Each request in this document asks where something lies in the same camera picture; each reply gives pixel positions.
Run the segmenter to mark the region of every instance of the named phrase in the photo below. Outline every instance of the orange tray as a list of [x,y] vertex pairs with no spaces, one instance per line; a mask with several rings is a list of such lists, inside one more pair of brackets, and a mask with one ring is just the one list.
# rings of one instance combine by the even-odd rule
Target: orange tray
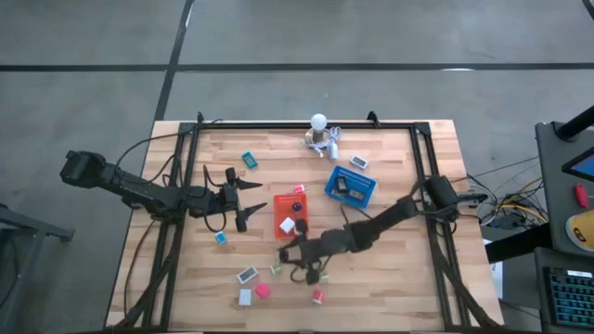
[[[293,204],[296,202],[299,202],[302,206],[299,212],[294,212],[292,208]],[[285,233],[285,231],[280,229],[280,224],[289,217],[293,221],[303,218],[305,223],[309,225],[307,220],[307,197],[305,194],[275,195],[274,215],[275,239],[284,240],[294,238],[295,232],[291,231],[289,234]]]

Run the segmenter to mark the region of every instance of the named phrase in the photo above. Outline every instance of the white cube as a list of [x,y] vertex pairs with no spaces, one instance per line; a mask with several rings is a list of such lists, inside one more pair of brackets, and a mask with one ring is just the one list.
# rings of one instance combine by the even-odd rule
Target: white cube
[[289,217],[287,217],[287,219],[285,219],[280,224],[280,229],[285,231],[286,234],[289,234],[294,227],[295,227],[295,222],[293,222],[293,220]]
[[250,289],[241,289],[239,291],[239,306],[252,305],[252,291]]

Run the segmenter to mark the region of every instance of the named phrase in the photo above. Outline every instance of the red cube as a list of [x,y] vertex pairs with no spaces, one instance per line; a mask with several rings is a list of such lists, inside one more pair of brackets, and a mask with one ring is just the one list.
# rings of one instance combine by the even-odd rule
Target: red cube
[[265,299],[270,295],[270,287],[265,283],[260,283],[256,287],[255,292],[260,298]]

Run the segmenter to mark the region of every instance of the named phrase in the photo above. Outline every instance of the wooden table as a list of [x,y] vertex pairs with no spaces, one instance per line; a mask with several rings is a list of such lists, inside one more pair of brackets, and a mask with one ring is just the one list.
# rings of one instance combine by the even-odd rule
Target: wooden table
[[[156,122],[152,135],[175,133],[178,124]],[[430,121],[430,124],[440,172],[450,180],[465,176],[454,123]],[[230,223],[225,230],[229,241],[226,245],[216,244],[203,220],[187,218],[170,330],[443,329],[427,229],[422,218],[404,221],[383,233],[370,250],[334,256],[327,268],[328,283],[319,285],[326,295],[321,306],[312,304],[315,287],[290,281],[290,266],[285,265],[282,275],[272,276],[268,267],[274,261],[276,248],[283,245],[273,237],[274,195],[289,193],[292,186],[298,184],[309,187],[310,237],[315,238],[326,229],[341,228],[344,224],[340,202],[328,197],[323,190],[336,164],[351,168],[349,160],[353,155],[368,159],[364,174],[378,182],[367,209],[371,215],[394,204],[417,180],[408,131],[343,131],[338,163],[320,159],[300,143],[302,138],[302,130],[200,132],[192,185],[202,185],[202,164],[208,166],[215,183],[223,182],[225,169],[233,166],[238,176],[246,181],[264,184],[241,191],[241,204],[247,207],[268,202],[268,205],[250,218],[246,233],[235,230],[233,215],[227,217]],[[150,178],[159,170],[173,153],[174,145],[174,137],[151,142],[143,177]],[[241,154],[247,150],[259,162],[253,170],[249,170],[241,159]],[[464,190],[468,184],[458,182],[455,187]],[[362,218],[348,209],[347,215],[351,220]],[[113,325],[123,318],[123,283],[138,240],[149,223],[149,216],[144,211],[134,213],[106,325]],[[212,216],[209,223],[220,226],[222,219]],[[148,235],[136,262],[128,294],[129,305],[136,301],[149,282],[157,225]],[[464,283],[487,313],[502,324],[476,220],[459,219],[454,240]],[[236,274],[251,265],[260,275],[246,284],[247,288],[253,289],[258,282],[265,282],[272,293],[266,300],[253,294],[252,306],[242,309],[238,307]],[[456,314],[454,293],[452,289],[448,290],[452,313]],[[162,294],[155,306],[156,319],[161,313],[159,298]]]

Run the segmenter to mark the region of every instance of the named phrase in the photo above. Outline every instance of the gray floor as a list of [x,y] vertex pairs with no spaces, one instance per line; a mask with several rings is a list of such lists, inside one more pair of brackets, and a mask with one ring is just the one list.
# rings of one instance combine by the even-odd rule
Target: gray floor
[[[4,0],[0,64],[165,64],[183,4]],[[580,0],[197,0],[180,63],[594,61],[593,36]],[[130,212],[58,173],[69,149],[114,161],[148,136],[163,77],[0,72],[0,202],[76,228],[70,245],[47,241],[22,332],[102,326]],[[534,124],[589,107],[593,81],[594,71],[177,73],[165,119],[454,119],[466,167],[480,173],[534,157]],[[138,173],[144,153],[123,167]],[[497,187],[523,168],[483,180]],[[498,193],[538,176],[535,166]],[[503,309],[511,326],[538,328]]]

